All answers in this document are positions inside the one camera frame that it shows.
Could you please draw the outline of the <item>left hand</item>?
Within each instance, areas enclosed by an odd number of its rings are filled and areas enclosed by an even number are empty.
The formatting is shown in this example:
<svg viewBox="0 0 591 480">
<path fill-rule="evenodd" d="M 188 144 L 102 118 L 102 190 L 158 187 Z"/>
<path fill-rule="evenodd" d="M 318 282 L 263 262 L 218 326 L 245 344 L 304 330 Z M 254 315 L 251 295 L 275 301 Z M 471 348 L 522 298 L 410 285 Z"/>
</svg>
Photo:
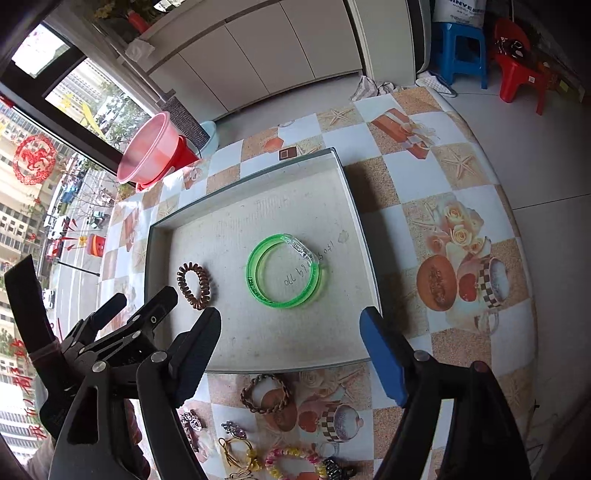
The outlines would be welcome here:
<svg viewBox="0 0 591 480">
<path fill-rule="evenodd" d="M 147 479 L 141 432 L 128 399 L 91 389 L 77 398 L 57 441 L 47 439 L 24 465 L 30 479 Z"/>
</svg>

